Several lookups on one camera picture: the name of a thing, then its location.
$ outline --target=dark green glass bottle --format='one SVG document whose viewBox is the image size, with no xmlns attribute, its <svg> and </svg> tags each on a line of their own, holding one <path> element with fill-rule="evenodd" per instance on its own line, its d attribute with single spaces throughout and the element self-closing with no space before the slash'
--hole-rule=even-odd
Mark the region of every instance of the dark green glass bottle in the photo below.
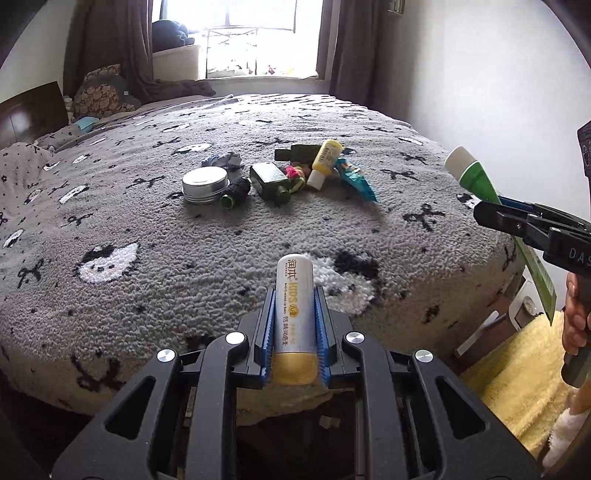
<svg viewBox="0 0 591 480">
<path fill-rule="evenodd" d="M 278 205 L 290 201 L 291 180 L 274 163 L 255 163 L 251 166 L 250 178 L 252 186 L 263 199 Z"/>
</svg>

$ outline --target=gray fluffy blanket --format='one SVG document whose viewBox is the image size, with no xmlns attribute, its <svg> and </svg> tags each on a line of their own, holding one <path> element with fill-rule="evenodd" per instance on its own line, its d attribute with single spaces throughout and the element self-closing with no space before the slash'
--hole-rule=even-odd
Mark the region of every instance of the gray fluffy blanket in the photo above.
<svg viewBox="0 0 591 480">
<path fill-rule="evenodd" d="M 55 152 L 0 152 L 0 368 L 48 403 L 93 413 L 158 349 L 185 352 L 236 328 L 289 252 L 309 255 L 329 306 L 358 329 L 442 356 L 523 269 L 508 236 L 473 220 L 441 146 L 361 106 L 250 95 L 103 125 L 58 132 Z M 236 151 L 246 172 L 275 148 L 326 138 L 355 149 L 379 203 L 338 179 L 283 207 L 255 192 L 230 211 L 183 201 L 183 174 L 209 154 Z M 209 146 L 182 148 L 195 144 Z M 323 398 L 310 388 L 285 393 L 288 405 L 279 393 L 243 399 L 241 412 Z"/>
</svg>

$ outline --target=white wall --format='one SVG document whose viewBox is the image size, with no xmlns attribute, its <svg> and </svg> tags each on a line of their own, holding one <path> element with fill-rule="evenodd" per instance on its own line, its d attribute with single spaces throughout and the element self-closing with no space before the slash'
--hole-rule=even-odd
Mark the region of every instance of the white wall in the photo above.
<svg viewBox="0 0 591 480">
<path fill-rule="evenodd" d="M 589 219 L 591 69 L 541 0 L 410 0 L 382 40 L 374 108 L 464 145 L 504 195 Z M 548 270 L 561 306 L 565 273 Z"/>
<path fill-rule="evenodd" d="M 63 87 L 64 55 L 76 0 L 48 0 L 0 68 L 0 102 L 55 82 Z"/>
</svg>

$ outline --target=yellow towel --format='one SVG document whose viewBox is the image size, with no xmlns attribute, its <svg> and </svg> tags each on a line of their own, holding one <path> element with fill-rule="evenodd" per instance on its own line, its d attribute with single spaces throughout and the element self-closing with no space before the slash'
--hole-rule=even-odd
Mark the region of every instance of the yellow towel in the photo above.
<svg viewBox="0 0 591 480">
<path fill-rule="evenodd" d="M 469 368 L 462 378 L 492 412 L 537 456 L 572 387 L 563 382 L 562 312 L 545 315 Z"/>
</svg>

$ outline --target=blue gripper pad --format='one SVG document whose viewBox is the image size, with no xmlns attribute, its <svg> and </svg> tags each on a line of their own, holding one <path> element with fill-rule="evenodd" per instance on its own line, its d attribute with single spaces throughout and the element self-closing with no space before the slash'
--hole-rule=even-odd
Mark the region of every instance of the blue gripper pad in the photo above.
<svg viewBox="0 0 591 480">
<path fill-rule="evenodd" d="M 316 351 L 318 353 L 318 373 L 325 385 L 330 382 L 329 344 L 326 337 L 326 325 L 320 305 L 318 291 L 314 289 L 314 316 L 316 318 Z"/>
<path fill-rule="evenodd" d="M 261 378 L 262 382 L 266 383 L 271 375 L 271 357 L 273 355 L 273 335 L 275 332 L 275 296 L 276 292 L 273 290 L 271 295 L 271 302 L 269 311 L 265 320 L 265 335 L 262 341 L 262 367 Z"/>
</svg>

